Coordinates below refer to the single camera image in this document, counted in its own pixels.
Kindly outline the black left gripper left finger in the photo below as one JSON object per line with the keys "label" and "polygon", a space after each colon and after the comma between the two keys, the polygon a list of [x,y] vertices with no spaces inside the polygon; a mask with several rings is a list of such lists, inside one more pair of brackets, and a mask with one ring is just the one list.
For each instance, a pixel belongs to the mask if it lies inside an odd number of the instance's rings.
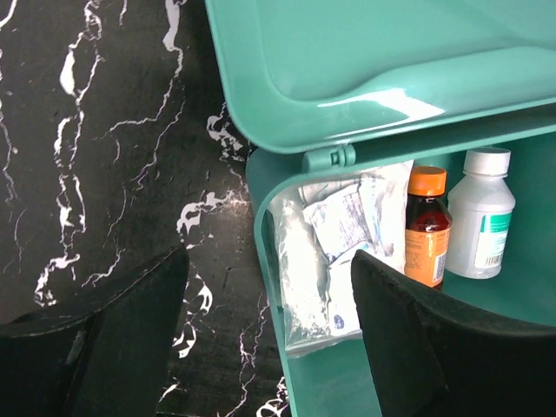
{"label": "black left gripper left finger", "polygon": [[1,326],[3,416],[154,416],[188,282],[186,248]]}

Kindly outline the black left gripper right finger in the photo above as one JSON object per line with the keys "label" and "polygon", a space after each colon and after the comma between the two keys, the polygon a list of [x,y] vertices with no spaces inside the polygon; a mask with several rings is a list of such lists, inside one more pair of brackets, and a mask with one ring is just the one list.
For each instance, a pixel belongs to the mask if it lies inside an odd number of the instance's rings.
{"label": "black left gripper right finger", "polygon": [[555,329],[488,312],[359,250],[351,281],[385,416],[553,416]]}

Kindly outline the white green-label bottle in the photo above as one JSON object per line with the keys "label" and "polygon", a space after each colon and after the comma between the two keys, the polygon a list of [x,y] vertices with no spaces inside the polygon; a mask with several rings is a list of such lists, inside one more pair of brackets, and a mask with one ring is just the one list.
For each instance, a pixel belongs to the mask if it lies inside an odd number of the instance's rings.
{"label": "white green-label bottle", "polygon": [[498,275],[516,200],[506,185],[511,151],[496,147],[469,149],[463,178],[449,191],[453,222],[446,268],[470,279]]}

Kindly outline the white blue cotton packet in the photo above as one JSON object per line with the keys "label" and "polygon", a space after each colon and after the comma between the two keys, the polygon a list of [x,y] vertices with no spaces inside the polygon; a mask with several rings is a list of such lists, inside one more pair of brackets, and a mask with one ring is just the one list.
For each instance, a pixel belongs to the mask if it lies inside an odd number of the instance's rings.
{"label": "white blue cotton packet", "polygon": [[340,327],[334,327],[328,311],[328,259],[304,219],[301,202],[292,196],[276,197],[269,211],[274,223],[286,355],[302,357],[361,338],[355,317],[341,313]]}

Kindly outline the brown orange-label bottle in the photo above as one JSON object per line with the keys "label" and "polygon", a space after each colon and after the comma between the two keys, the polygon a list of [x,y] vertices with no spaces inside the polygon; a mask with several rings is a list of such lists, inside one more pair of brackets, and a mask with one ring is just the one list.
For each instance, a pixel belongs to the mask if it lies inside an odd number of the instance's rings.
{"label": "brown orange-label bottle", "polygon": [[447,172],[414,166],[407,187],[404,274],[430,288],[442,288],[452,216],[442,197]]}

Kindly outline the green plastic medicine box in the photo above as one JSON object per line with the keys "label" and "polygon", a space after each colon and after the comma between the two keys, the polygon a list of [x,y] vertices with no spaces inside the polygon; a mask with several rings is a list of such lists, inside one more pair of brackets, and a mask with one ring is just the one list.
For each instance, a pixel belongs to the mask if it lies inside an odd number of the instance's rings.
{"label": "green plastic medicine box", "polygon": [[[510,150],[516,205],[500,273],[470,279],[445,263],[439,291],[555,329],[554,2],[209,1],[206,11],[229,114],[256,146],[255,246],[293,415],[385,416],[362,331],[286,355],[269,206],[302,204],[302,185],[412,160],[447,172],[448,210],[469,149]],[[357,251],[328,263],[335,328],[341,313],[359,322]]]}

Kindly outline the clear bag of swabs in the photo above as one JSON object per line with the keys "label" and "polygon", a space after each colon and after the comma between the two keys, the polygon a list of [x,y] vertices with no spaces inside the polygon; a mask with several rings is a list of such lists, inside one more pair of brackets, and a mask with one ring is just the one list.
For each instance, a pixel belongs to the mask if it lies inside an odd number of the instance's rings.
{"label": "clear bag of swabs", "polygon": [[407,186],[413,166],[408,160],[298,188],[303,218],[329,263],[364,250],[391,268],[404,269]]}

